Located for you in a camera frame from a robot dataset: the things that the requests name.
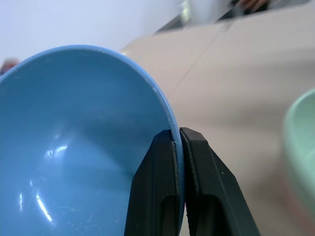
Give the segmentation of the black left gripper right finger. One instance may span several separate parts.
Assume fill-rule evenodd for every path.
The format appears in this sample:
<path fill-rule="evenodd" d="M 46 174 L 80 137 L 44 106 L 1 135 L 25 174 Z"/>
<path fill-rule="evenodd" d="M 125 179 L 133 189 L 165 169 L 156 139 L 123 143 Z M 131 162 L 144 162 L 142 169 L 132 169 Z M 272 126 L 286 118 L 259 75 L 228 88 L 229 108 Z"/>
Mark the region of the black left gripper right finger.
<path fill-rule="evenodd" d="M 257 236 L 257 226 L 234 174 L 204 136 L 180 129 L 185 161 L 189 236 Z"/>

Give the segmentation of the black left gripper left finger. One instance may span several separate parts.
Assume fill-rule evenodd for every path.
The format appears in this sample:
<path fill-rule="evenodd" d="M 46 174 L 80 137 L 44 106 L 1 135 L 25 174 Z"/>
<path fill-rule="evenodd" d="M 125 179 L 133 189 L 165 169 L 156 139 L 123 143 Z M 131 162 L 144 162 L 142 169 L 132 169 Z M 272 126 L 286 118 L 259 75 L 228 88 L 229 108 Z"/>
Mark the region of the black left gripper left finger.
<path fill-rule="evenodd" d="M 131 184 L 124 236 L 178 236 L 180 183 L 170 130 L 153 141 Z"/>

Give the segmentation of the blue plastic bowl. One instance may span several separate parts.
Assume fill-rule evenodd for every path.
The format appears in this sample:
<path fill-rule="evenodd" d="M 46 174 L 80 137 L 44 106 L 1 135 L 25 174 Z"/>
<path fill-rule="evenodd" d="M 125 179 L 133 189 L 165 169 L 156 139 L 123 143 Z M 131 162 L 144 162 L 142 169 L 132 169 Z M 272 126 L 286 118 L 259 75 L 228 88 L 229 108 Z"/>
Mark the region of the blue plastic bowl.
<path fill-rule="evenodd" d="M 0 236 L 123 236 L 134 174 L 171 107 L 126 56 L 71 45 L 0 76 Z"/>

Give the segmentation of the green plastic bowl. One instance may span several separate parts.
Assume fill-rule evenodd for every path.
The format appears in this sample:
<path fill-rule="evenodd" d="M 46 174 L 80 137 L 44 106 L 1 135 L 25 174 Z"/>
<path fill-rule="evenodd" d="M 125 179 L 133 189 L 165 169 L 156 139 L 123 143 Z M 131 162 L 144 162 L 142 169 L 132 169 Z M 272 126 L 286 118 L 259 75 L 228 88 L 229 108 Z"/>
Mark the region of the green plastic bowl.
<path fill-rule="evenodd" d="M 315 88 L 297 98 L 287 110 L 283 152 L 293 192 L 315 215 Z"/>

